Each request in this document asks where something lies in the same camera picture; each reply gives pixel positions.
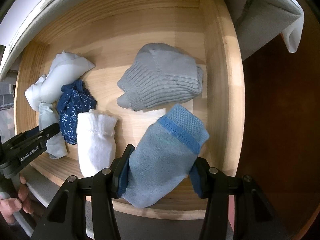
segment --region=rolled sock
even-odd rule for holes
[[[77,144],[78,114],[89,112],[95,109],[97,101],[90,94],[89,90],[83,87],[81,79],[70,85],[61,87],[62,96],[57,105],[60,116],[60,130],[67,143]]]
[[[41,103],[39,105],[39,129],[42,130],[55,122],[59,123],[59,115],[54,106]],[[59,159],[68,154],[61,132],[50,138],[46,146],[51,159]]]
[[[44,81],[45,81],[45,75],[42,75],[35,84],[31,85],[24,92],[29,105],[36,112],[39,112],[39,105],[42,102],[40,90]]]
[[[116,122],[116,117],[100,114],[93,109],[89,113],[78,114],[78,155],[83,176],[94,176],[110,167],[115,159]]]
[[[208,138],[203,123],[176,104],[148,127],[131,154],[122,197],[138,208],[156,203],[189,174]]]
[[[42,101],[46,103],[57,101],[62,95],[63,85],[71,84],[94,67],[93,63],[77,54],[64,51],[57,54],[40,89]]]
[[[202,92],[203,71],[194,58],[164,43],[144,45],[118,81],[117,103],[133,111],[186,102]]]

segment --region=blue gripper pad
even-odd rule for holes
[[[133,145],[128,144],[120,161],[113,173],[112,188],[111,190],[116,193],[118,198],[125,193],[128,184],[128,170],[129,170],[129,158],[135,148]]]
[[[204,194],[201,189],[201,178],[195,164],[193,164],[191,171],[189,172],[189,177],[191,179],[193,191],[198,194],[199,198],[202,198]]]
[[[33,129],[29,130],[29,131],[26,131],[26,137],[30,138],[30,137],[36,135],[38,132],[39,132],[39,126],[33,128]]]
[[[189,172],[193,191],[198,194],[199,198],[207,198],[208,193],[210,192],[210,185],[207,177],[209,169],[210,165],[207,160],[197,157]]]

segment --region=black clamp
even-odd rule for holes
[[[89,239],[85,225],[85,197],[92,199],[92,224],[95,240],[121,240],[112,198],[119,199],[127,187],[129,157],[134,151],[128,145],[121,158],[95,176],[78,179],[69,176],[42,215],[31,240]]]
[[[47,140],[60,132],[58,123],[39,131],[39,127],[20,133],[5,143],[0,141],[0,171],[6,179],[17,175],[24,167],[47,150]]]
[[[235,196],[233,240],[288,239],[273,206],[251,176],[227,176],[200,157],[189,176],[198,196],[208,198],[200,240],[226,239],[229,195]]]
[[[127,187],[128,161],[134,151],[128,145],[121,158],[95,176],[78,179],[69,176],[38,223],[31,240],[89,239],[86,236],[85,197],[92,197],[92,223],[95,240],[121,240],[112,198],[119,199]],[[234,240],[284,240],[287,233],[259,186],[248,175],[242,179],[225,175],[197,158],[190,171],[194,191],[208,198],[200,240],[226,239],[228,196],[234,195]]]

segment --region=pale blue sock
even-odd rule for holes
[[[176,104],[148,127],[131,154],[122,197],[138,208],[156,203],[189,174],[208,138],[203,123]]]

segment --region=finger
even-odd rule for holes
[[[8,224],[12,224],[15,221],[13,213],[19,211],[22,208],[20,200],[16,198],[8,198],[0,200],[0,211],[5,221]]]
[[[31,199],[29,196],[27,196],[26,200],[22,203],[22,207],[26,213],[28,213],[28,214],[33,213],[33,207],[31,205]]]
[[[20,182],[21,182],[21,184],[27,183],[26,179],[22,176],[22,174],[20,174]]]
[[[28,193],[29,193],[29,191],[28,191],[27,186],[24,184],[21,184],[19,187],[19,190],[18,190],[18,197],[22,202],[25,201],[25,199],[28,196]]]

